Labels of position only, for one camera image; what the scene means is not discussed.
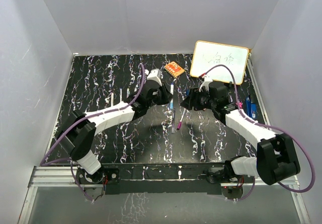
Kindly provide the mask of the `light blue cap marker pen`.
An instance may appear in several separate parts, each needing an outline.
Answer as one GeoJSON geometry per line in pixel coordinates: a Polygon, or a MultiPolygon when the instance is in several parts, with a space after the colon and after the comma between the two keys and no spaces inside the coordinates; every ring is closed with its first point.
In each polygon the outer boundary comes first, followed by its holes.
{"type": "Polygon", "coordinates": [[[170,87],[170,93],[171,93],[171,100],[169,103],[169,109],[173,109],[173,95],[174,95],[174,83],[171,83],[171,87],[170,87]]]}

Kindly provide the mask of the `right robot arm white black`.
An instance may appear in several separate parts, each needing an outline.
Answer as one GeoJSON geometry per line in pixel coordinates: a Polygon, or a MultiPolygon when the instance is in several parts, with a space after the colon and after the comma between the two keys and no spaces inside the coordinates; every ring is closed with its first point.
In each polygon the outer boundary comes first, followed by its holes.
{"type": "Polygon", "coordinates": [[[207,174],[216,181],[236,182],[242,176],[250,176],[273,185],[300,172],[293,139],[258,126],[229,100],[224,84],[211,82],[208,87],[191,88],[180,105],[187,110],[211,110],[217,120],[235,130],[257,152],[255,157],[237,156],[225,161],[221,171],[208,171],[207,174]]]}

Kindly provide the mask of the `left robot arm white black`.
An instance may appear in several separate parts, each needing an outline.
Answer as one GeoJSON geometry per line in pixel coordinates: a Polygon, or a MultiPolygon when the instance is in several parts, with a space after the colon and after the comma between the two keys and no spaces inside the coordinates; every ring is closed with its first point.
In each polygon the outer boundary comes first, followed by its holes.
{"type": "Polygon", "coordinates": [[[61,126],[59,144],[72,161],[78,163],[93,183],[104,177],[101,163],[91,150],[94,137],[113,126],[134,121],[144,116],[154,105],[170,103],[173,95],[164,83],[147,80],[141,90],[130,94],[117,105],[96,112],[74,111],[61,126]]]}

